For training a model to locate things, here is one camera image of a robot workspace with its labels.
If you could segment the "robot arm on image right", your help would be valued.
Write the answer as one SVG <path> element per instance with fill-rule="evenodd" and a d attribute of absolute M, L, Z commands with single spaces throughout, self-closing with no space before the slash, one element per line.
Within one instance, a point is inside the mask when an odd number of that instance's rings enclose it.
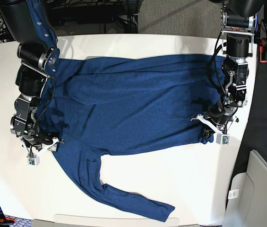
<path fill-rule="evenodd" d="M 220 94 L 217 104 L 196 119 L 204 125 L 203 137 L 216 133 L 229 139 L 227 124 L 234 120 L 239 108 L 247 104 L 247 58 L 253 56 L 254 36 L 262 0 L 216 0 L 221 5 L 221 31 L 209 63 L 207 77 Z"/>

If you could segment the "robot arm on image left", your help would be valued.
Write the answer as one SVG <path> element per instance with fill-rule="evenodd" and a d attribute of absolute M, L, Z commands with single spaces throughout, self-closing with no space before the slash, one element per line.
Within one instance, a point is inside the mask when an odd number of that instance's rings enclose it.
<path fill-rule="evenodd" d="M 44 1 L 0 0 L 0 12 L 21 60 L 11 132 L 28 151 L 55 147 L 58 160 L 96 163 L 213 141 L 191 119 L 215 101 L 207 56 L 62 59 Z"/>

